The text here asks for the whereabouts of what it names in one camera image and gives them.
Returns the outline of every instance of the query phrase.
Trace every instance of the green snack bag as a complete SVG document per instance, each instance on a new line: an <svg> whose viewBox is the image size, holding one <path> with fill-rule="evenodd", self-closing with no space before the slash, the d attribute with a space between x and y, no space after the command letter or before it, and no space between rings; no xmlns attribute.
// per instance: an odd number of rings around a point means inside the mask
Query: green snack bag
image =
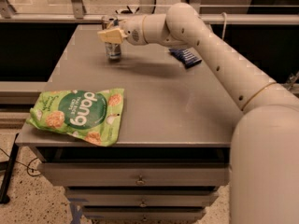
<svg viewBox="0 0 299 224"><path fill-rule="evenodd" d="M69 134L98 146L116 143L121 125L123 89L42 92L27 123L39 130Z"/></svg>

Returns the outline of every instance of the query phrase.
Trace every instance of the floor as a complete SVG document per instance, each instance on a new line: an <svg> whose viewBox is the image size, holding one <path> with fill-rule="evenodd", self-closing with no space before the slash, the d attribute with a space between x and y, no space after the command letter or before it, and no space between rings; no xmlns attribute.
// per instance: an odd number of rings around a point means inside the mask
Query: floor
<svg viewBox="0 0 299 224"><path fill-rule="evenodd" d="M69 0L10 0L14 4L18 12L47 12L47 13L70 13ZM126 8L124 4L134 7L137 0L84 0L87 11L93 13L105 13L114 11L116 8ZM161 4L158 12L164 12L169 4L176 3L179 0L158 0ZM123 6L112 6L115 3L123 3ZM6 153L10 153L13 145L14 137L26 118L26 113L8 113L0 112L0 148ZM23 147L19 149L17 161L28 164L36 156L29 148ZM0 161L6 161L7 156L0 151ZM32 162L32 167L36 167L38 161ZM0 183L2 183L3 173L0 173ZM212 206L206 209L206 215L196 221L196 224L227 224L229 223L229 188L220 187L220 197ZM31 177L26 172L26 167L16 163L11 178L8 196L10 202L8 204L0 204L0 223L21 223L21 224L62 224L70 223L72 215L68 200L64 196L64 189L54 187L42 175ZM82 217L81 224L91 223L91 220ZM102 221L105 224L130 224L138 223L136 221ZM185 223L181 221L155 221L152 223Z"/></svg>

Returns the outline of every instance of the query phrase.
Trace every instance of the drawer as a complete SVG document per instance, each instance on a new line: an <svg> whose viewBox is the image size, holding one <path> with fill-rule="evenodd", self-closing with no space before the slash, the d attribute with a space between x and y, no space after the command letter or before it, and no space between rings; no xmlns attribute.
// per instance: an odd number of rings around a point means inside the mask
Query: drawer
<svg viewBox="0 0 299 224"><path fill-rule="evenodd" d="M38 147L47 162L193 162L228 163L229 148L220 147Z"/></svg>
<svg viewBox="0 0 299 224"><path fill-rule="evenodd" d="M102 220L193 220L201 219L202 208L110 208L83 207L86 218Z"/></svg>
<svg viewBox="0 0 299 224"><path fill-rule="evenodd" d="M38 170L54 186L224 186L227 164L41 163Z"/></svg>
<svg viewBox="0 0 299 224"><path fill-rule="evenodd" d="M67 189L66 198L76 205L92 206L210 206L217 191L192 189Z"/></svg>

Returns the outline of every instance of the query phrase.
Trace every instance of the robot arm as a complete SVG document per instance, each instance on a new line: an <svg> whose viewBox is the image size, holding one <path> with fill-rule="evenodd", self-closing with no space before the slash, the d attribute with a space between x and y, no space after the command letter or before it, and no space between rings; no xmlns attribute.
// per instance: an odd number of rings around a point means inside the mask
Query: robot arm
<svg viewBox="0 0 299 224"><path fill-rule="evenodd" d="M167 14L138 15L115 28L133 45L193 47L244 113L263 105L299 105L298 98L218 38L189 5L171 6ZM103 41L109 30L99 32Z"/></svg>
<svg viewBox="0 0 299 224"><path fill-rule="evenodd" d="M231 143L231 223L298 223L299 99L214 35L189 5L133 17L121 28L134 45L195 48L244 112Z"/></svg>

